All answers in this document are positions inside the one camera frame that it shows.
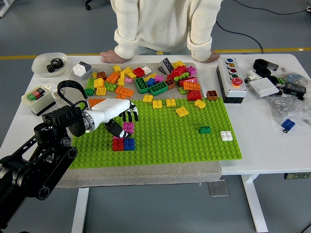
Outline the person's right hand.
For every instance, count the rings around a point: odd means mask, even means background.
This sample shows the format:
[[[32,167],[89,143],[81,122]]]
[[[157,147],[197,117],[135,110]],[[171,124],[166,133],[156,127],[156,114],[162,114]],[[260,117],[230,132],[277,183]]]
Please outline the person's right hand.
[[[104,63],[121,64],[124,60],[119,57],[114,50],[103,51],[100,53],[101,61]]]

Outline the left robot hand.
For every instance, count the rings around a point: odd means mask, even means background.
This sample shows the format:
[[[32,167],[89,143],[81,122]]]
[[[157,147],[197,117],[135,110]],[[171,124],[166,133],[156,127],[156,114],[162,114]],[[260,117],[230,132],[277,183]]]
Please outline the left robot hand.
[[[138,121],[138,110],[136,105],[130,100],[105,99],[94,105],[91,110],[84,111],[86,132],[96,130],[100,124],[104,123],[105,128],[113,136],[127,138],[131,134],[125,131],[114,118],[121,116],[123,121]]]

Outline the person's left hand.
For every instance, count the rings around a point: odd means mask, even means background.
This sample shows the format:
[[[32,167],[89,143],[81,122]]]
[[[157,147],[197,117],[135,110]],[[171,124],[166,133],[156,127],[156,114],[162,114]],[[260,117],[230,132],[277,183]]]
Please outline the person's left hand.
[[[220,55],[217,54],[214,50],[210,50],[210,52],[211,52],[210,57],[207,60],[202,61],[201,63],[205,63],[205,64],[211,63],[211,62],[214,62],[220,58]]]

